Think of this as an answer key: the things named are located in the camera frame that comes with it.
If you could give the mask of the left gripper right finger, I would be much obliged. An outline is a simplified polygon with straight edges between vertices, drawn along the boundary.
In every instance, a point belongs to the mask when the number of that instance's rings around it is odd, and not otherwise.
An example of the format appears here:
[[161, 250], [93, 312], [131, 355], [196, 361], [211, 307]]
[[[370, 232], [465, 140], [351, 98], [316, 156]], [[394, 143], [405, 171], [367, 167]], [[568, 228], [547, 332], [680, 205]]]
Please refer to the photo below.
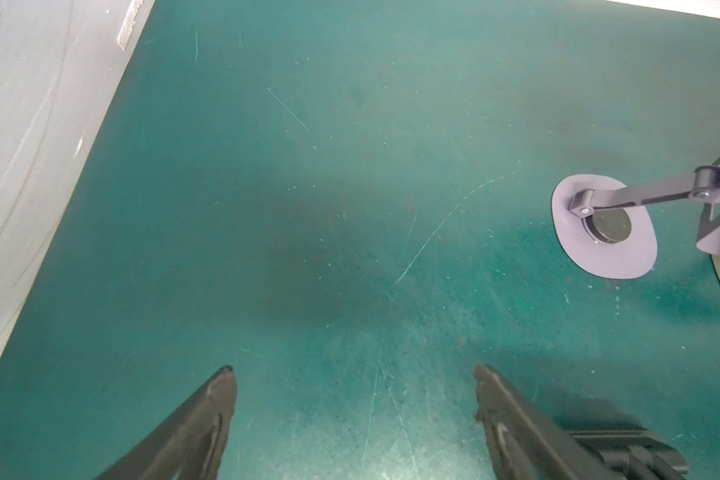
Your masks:
[[498, 479], [615, 479], [490, 365], [477, 365], [478, 410]]

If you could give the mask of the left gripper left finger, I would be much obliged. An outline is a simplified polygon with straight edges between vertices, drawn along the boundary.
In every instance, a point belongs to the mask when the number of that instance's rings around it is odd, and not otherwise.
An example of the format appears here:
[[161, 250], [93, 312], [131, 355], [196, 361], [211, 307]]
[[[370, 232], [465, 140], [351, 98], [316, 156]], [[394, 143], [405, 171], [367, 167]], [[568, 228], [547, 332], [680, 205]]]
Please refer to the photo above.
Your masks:
[[238, 385], [223, 366], [100, 479], [218, 477], [234, 416]]

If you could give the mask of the lilac front phone stand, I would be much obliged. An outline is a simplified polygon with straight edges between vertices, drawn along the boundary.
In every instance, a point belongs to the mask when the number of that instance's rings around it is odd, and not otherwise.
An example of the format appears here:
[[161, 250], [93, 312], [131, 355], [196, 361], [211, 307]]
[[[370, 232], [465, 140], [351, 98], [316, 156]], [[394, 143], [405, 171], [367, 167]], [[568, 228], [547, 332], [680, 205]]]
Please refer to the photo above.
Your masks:
[[568, 176], [553, 191], [551, 211], [575, 264], [601, 278], [629, 280], [651, 271], [658, 255], [647, 207], [679, 200], [703, 206], [696, 247], [720, 256], [720, 157], [688, 175], [634, 186], [604, 175]]

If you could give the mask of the black phone stand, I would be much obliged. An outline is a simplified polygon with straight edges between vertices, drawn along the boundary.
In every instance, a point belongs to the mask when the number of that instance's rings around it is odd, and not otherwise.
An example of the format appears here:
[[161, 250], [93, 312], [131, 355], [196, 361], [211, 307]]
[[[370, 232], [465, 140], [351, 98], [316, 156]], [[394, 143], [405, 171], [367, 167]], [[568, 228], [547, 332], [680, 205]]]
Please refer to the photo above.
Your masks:
[[567, 430], [585, 450], [620, 479], [685, 479], [686, 458], [657, 434], [642, 428]]

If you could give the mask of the green table mat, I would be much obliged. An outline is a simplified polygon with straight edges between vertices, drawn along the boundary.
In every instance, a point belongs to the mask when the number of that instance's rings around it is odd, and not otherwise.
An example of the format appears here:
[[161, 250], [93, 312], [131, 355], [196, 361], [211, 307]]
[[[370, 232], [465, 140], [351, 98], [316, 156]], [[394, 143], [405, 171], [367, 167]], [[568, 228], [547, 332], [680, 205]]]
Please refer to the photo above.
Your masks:
[[700, 206], [637, 280], [550, 200], [720, 155], [720, 21], [608, 1], [159, 1], [0, 360], [0, 479], [90, 479], [224, 365], [223, 479], [490, 479], [478, 364], [720, 479]]

